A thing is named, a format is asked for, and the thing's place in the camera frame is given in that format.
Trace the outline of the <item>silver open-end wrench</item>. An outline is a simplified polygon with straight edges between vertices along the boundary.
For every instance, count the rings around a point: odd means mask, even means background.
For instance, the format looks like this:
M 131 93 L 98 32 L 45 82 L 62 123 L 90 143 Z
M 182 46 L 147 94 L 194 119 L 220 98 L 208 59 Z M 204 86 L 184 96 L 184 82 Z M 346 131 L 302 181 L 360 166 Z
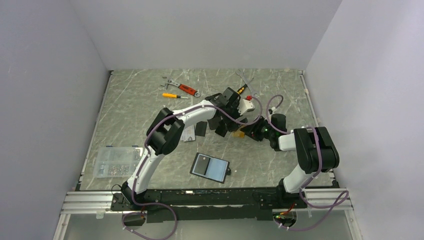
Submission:
M 253 89 L 251 84 L 254 79 L 252 78 L 251 80 L 248 80 L 248 78 L 244 74 L 244 71 L 241 69 L 237 69 L 235 73 L 243 80 L 244 84 L 247 84 L 248 89 L 250 90 L 250 95 L 258 98 L 260 95 L 256 90 Z

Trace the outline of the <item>aluminium frame rail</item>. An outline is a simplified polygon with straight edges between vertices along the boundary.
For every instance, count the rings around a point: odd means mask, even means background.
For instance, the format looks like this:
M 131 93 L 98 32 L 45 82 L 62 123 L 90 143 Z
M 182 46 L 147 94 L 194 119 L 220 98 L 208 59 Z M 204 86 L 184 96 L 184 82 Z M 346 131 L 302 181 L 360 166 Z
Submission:
M 94 214 L 102 218 L 104 214 L 126 214 L 132 211 L 111 211 L 113 194 L 117 191 L 69 191 L 66 193 L 54 239 L 62 240 L 68 226 L 71 215 Z M 290 213 L 306 211 L 312 216 L 314 208 L 306 205 L 305 209 L 286 210 Z

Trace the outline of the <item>loose black card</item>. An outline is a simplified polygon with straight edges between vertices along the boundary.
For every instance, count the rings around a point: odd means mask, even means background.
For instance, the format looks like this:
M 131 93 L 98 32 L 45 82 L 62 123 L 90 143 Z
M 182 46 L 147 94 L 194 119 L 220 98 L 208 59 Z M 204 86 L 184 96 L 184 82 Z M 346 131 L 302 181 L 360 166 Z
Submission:
M 199 137 L 205 137 L 208 127 L 207 121 L 199 121 L 194 127 L 194 134 Z
M 226 124 L 220 121 L 214 132 L 221 137 L 225 137 L 228 132 Z

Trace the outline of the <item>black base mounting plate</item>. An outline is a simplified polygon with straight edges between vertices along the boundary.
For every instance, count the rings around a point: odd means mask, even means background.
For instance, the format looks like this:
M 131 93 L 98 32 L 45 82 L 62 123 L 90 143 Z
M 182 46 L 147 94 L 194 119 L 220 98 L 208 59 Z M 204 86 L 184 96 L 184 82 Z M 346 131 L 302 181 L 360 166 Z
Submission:
M 305 209 L 297 193 L 277 187 L 148 189 L 130 201 L 129 194 L 114 193 L 113 212 L 146 213 L 148 223 L 188 220 L 256 219 L 271 221 L 277 212 Z

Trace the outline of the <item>loose black card left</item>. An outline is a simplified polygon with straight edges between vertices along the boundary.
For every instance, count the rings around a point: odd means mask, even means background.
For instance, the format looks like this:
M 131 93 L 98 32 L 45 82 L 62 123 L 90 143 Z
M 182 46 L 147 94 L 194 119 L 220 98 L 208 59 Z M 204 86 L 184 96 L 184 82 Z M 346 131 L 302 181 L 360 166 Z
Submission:
M 199 121 L 194 127 L 194 134 L 199 137 L 205 137 L 208 127 L 207 121 Z

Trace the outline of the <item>red handled adjustable wrench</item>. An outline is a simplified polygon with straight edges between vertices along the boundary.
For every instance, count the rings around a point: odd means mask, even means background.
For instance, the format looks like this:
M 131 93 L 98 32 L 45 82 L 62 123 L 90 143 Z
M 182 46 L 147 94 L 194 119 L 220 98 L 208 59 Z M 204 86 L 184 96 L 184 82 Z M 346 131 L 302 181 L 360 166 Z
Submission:
M 162 76 L 162 78 L 166 81 L 166 83 L 161 84 L 162 87 L 164 87 L 166 90 L 168 89 L 169 86 L 174 86 L 179 88 L 180 90 L 182 90 L 183 92 L 199 98 L 201 96 L 200 92 L 198 92 L 197 90 L 195 90 L 194 88 L 187 86 L 185 84 L 181 84 L 179 82 L 176 82 L 172 77 L 170 76 Z

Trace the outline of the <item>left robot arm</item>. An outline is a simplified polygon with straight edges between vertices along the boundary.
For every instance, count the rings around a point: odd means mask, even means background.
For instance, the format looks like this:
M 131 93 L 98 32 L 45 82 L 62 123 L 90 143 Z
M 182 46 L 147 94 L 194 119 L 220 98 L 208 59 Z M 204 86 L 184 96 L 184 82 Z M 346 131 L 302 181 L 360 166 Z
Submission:
M 231 88 L 223 93 L 206 97 L 199 103 L 180 110 L 161 109 L 146 133 L 141 160 L 131 177 L 123 183 L 120 191 L 124 204 L 131 210 L 144 203 L 144 194 L 153 173 L 165 155 L 173 152 L 183 131 L 200 122 L 206 122 L 217 135 L 224 137 L 247 123 L 243 114 L 251 112 L 255 105 L 242 99 Z

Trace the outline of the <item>loose black card right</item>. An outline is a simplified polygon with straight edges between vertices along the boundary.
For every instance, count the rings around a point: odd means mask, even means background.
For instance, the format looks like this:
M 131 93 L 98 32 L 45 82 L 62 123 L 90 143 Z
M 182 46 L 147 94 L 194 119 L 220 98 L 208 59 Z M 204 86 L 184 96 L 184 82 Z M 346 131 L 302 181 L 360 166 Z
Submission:
M 228 132 L 226 124 L 220 121 L 214 132 L 221 137 L 225 137 Z

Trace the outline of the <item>black credit card stack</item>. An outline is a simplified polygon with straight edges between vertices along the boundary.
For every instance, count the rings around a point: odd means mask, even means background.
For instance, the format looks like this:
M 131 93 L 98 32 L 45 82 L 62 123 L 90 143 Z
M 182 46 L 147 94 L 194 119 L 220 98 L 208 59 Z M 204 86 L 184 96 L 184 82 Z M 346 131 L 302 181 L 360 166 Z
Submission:
M 222 117 L 219 115 L 215 116 L 214 118 L 208 119 L 207 123 L 208 123 L 209 129 L 211 131 L 216 130 L 220 126 L 221 120 L 222 120 Z

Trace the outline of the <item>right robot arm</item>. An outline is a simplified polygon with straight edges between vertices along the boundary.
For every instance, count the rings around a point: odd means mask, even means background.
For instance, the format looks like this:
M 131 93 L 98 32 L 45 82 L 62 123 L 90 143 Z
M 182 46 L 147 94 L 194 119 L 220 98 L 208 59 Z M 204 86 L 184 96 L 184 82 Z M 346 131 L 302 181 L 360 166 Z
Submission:
M 270 147 L 278 151 L 296 151 L 297 165 L 278 184 L 276 203 L 287 208 L 295 201 L 295 194 L 305 188 L 319 173 L 328 172 L 340 164 L 340 156 L 326 127 L 295 128 L 285 133 L 286 116 L 272 114 L 270 120 L 259 120 L 240 129 L 255 140 L 269 140 Z

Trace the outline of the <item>yellow handled screwdriver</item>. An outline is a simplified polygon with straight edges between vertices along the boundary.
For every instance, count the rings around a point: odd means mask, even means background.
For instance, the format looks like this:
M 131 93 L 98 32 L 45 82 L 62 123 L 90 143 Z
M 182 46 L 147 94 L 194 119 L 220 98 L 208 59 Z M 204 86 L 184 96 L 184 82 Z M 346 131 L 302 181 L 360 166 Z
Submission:
M 171 93 L 163 93 L 162 96 L 164 98 L 171 98 L 171 99 L 188 99 L 188 97 L 177 95 L 177 94 L 171 94 Z

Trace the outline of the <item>clear plastic screw box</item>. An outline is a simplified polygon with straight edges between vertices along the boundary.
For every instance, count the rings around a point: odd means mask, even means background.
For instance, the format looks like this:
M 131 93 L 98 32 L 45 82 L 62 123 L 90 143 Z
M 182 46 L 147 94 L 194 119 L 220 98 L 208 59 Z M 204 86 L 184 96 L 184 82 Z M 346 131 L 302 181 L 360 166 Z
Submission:
M 141 147 L 101 147 L 94 164 L 95 178 L 130 177 L 138 166 L 143 148 Z

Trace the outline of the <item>black yellow small screwdriver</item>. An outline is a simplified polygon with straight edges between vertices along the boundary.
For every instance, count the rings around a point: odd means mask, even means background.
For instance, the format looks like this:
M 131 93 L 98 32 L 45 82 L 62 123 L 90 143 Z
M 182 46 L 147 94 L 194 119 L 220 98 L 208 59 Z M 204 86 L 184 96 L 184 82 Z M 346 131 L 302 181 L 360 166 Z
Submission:
M 244 84 L 243 86 L 241 86 L 236 92 L 241 95 L 246 89 L 248 88 L 247 84 Z

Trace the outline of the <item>black leather card holder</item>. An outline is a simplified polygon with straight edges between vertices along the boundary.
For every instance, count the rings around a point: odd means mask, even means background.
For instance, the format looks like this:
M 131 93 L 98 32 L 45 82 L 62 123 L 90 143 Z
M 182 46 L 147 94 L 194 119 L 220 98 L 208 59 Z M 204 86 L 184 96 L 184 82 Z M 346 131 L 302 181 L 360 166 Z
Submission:
M 208 165 L 208 168 L 207 168 L 206 175 L 193 173 L 195 162 L 196 162 L 199 155 L 204 155 L 204 156 L 210 157 L 210 162 L 209 162 L 209 165 Z M 194 157 L 194 160 L 193 160 L 193 163 L 192 163 L 192 166 L 191 166 L 189 173 L 192 174 L 192 175 L 195 175 L 197 177 L 201 177 L 201 178 L 204 178 L 204 179 L 208 179 L 208 180 L 223 184 L 226 181 L 227 176 L 230 176 L 232 174 L 232 170 L 230 168 L 230 162 L 229 161 L 224 160 L 224 159 L 220 159 L 220 158 L 216 158 L 216 157 L 204 154 L 204 153 L 197 152 L 195 157 Z

